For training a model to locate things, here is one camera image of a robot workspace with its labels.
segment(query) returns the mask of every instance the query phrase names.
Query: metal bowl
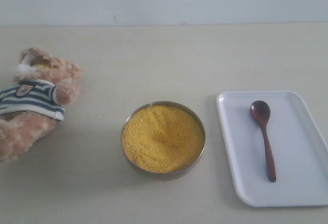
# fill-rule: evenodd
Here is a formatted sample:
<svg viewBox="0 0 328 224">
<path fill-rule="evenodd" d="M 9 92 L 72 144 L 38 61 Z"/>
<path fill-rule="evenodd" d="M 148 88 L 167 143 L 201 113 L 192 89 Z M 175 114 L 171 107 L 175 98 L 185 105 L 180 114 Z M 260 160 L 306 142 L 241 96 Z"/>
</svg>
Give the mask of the metal bowl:
<svg viewBox="0 0 328 224">
<path fill-rule="evenodd" d="M 123 135 L 123 131 L 125 129 L 125 126 L 126 124 L 129 122 L 129 120 L 133 117 L 134 114 L 136 114 L 138 111 L 142 110 L 142 109 L 145 109 L 145 108 L 148 108 L 148 107 L 152 107 L 152 106 L 157 106 L 157 105 L 165 105 L 165 106 L 171 106 L 171 107 L 176 107 L 176 108 L 180 108 L 184 111 L 186 111 L 187 113 L 189 113 L 197 122 L 198 124 L 200 125 L 201 129 L 202 129 L 202 132 L 203 132 L 203 135 L 204 135 L 204 145 L 203 145 L 203 148 L 202 148 L 202 151 L 201 153 L 199 154 L 199 156 L 191 163 L 189 164 L 188 166 L 184 167 L 183 169 L 180 169 L 180 170 L 177 170 L 177 171 L 173 171 L 173 172 L 169 172 L 169 173 L 157 173 L 157 172 L 152 172 L 152 171 L 148 171 L 148 170 L 145 170 L 141 167 L 139 167 L 137 164 L 135 164 L 134 162 L 132 162 L 129 157 L 127 156 L 127 154 L 125 153 L 124 151 L 124 148 L 123 148 L 123 139 L 122 139 L 122 135 Z M 179 104 L 179 103 L 175 103 L 175 102 L 171 102 L 171 101 L 157 101 L 157 102 L 152 102 L 152 103 L 149 103 L 149 104 L 146 104 L 146 105 L 143 105 L 141 106 L 140 108 L 136 109 L 127 119 L 126 121 L 124 122 L 123 124 L 123 127 L 122 127 L 122 131 L 121 131 L 121 147 L 122 147 L 122 150 L 123 150 L 123 153 L 124 153 L 124 156 L 126 157 L 126 159 L 128 160 L 128 162 L 130 163 L 130 165 L 135 169 L 137 170 L 138 172 L 140 173 L 143 173 L 143 174 L 146 174 L 146 175 L 150 175 L 150 176 L 153 176 L 155 178 L 158 178 L 160 180 L 163 180 L 163 179 L 166 179 L 166 180 L 170 180 L 170 179 L 175 179 L 175 178 L 178 178 L 178 177 L 181 177 L 183 175 L 185 175 L 189 169 L 192 168 L 192 166 L 194 166 L 196 164 L 196 162 L 199 161 L 200 157 L 202 156 L 203 154 L 203 151 L 204 151 L 204 146 L 205 146 L 205 129 L 204 129 L 204 126 L 200 120 L 200 118 L 196 115 L 195 112 L 193 112 L 191 109 L 189 109 L 188 107 L 182 105 L 182 104 Z"/>
</svg>

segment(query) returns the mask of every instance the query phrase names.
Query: spoon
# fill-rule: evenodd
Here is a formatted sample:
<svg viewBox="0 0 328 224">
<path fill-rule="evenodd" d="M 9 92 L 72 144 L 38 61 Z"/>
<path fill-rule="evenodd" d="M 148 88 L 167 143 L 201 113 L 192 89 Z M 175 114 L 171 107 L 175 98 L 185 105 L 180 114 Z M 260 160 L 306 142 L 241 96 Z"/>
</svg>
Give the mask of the spoon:
<svg viewBox="0 0 328 224">
<path fill-rule="evenodd" d="M 255 101 L 251 105 L 251 114 L 254 120 L 257 122 L 258 126 L 260 127 L 263 135 L 266 174 L 268 175 L 269 181 L 275 182 L 277 180 L 276 167 L 267 134 L 267 125 L 271 114 L 269 105 L 264 101 Z"/>
</svg>

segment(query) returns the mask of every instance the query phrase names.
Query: white wall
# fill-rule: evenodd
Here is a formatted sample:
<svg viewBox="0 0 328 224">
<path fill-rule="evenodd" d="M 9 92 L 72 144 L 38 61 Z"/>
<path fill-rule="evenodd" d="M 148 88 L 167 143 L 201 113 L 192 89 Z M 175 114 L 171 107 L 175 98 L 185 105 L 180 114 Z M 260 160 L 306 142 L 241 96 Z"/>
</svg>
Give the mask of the white wall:
<svg viewBox="0 0 328 224">
<path fill-rule="evenodd" d="M 328 0 L 0 0 L 0 26 L 328 21 Z"/>
</svg>

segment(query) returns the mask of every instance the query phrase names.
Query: striped shirt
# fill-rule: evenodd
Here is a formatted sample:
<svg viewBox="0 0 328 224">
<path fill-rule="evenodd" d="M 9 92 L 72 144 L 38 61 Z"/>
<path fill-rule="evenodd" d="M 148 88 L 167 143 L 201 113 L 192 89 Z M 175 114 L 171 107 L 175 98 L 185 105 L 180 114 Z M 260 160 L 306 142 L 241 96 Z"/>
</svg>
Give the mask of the striped shirt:
<svg viewBox="0 0 328 224">
<path fill-rule="evenodd" d="M 24 80 L 0 92 L 0 115 L 34 111 L 62 121 L 65 109 L 56 100 L 56 90 L 57 86 L 46 80 Z"/>
</svg>

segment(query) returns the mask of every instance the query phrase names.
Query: badge on shirt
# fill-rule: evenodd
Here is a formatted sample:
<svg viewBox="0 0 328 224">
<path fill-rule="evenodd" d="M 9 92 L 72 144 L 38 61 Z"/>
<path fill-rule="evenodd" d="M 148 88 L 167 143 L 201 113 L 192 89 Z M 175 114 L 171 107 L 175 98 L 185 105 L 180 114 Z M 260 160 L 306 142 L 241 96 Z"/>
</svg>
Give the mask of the badge on shirt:
<svg viewBox="0 0 328 224">
<path fill-rule="evenodd" d="M 23 96 L 29 94 L 33 88 L 34 88 L 34 86 L 31 86 L 31 85 L 21 85 L 16 92 L 16 96 L 23 97 Z"/>
</svg>

